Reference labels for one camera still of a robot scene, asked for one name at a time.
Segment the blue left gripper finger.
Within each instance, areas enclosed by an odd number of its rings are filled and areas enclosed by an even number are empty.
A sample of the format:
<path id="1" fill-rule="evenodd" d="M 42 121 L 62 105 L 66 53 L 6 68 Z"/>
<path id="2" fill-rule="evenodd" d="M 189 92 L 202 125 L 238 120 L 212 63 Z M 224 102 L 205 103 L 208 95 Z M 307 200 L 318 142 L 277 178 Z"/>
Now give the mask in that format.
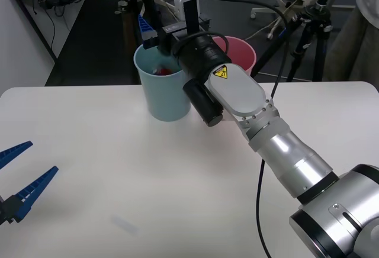
<path id="1" fill-rule="evenodd" d="M 14 147 L 6 149 L 0 152 L 0 169 L 5 167 L 8 163 L 13 161 L 16 157 L 18 157 L 21 153 L 26 151 L 33 145 L 31 141 L 26 141 L 24 143 L 18 144 Z"/>
<path id="2" fill-rule="evenodd" d="M 1 202 L 1 224 L 22 221 L 58 170 L 57 166 L 53 166 L 24 189 Z"/>

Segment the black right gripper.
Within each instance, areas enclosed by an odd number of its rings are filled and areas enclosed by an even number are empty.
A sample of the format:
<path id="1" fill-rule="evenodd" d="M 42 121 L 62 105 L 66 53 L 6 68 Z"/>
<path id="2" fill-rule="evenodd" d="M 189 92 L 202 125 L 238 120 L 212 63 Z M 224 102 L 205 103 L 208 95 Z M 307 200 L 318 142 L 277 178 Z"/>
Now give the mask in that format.
<path id="1" fill-rule="evenodd" d="M 158 47 L 158 50 L 166 56 L 171 54 L 172 47 L 179 40 L 188 35 L 185 21 L 169 24 L 159 28 L 158 31 L 154 30 L 141 15 L 138 16 L 138 22 L 143 48 Z"/>

